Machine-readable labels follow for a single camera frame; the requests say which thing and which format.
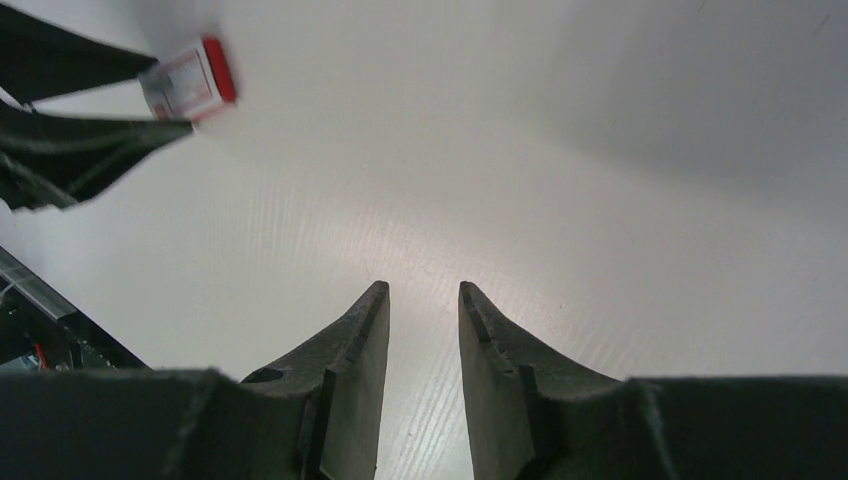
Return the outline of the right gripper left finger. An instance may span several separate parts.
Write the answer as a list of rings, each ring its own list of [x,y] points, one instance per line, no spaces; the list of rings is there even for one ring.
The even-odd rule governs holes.
[[[214,369],[1,377],[5,479],[371,479],[390,289],[234,381]]]

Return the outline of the red white staple box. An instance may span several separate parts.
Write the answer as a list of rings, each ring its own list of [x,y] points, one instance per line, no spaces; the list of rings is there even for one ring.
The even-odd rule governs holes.
[[[224,46],[204,35],[139,75],[145,101],[158,119],[202,119],[234,105],[237,91]]]

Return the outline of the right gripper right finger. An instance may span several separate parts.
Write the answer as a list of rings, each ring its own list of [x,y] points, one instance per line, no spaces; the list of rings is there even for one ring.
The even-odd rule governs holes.
[[[843,479],[839,376],[616,380],[554,350],[471,282],[459,349],[478,479]]]

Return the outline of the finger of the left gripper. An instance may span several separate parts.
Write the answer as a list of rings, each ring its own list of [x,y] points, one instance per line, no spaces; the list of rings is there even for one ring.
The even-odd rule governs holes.
[[[1,88],[21,104],[134,80],[155,64],[1,6]]]
[[[91,201],[193,131],[188,121],[57,116],[2,103],[1,200],[31,211]]]

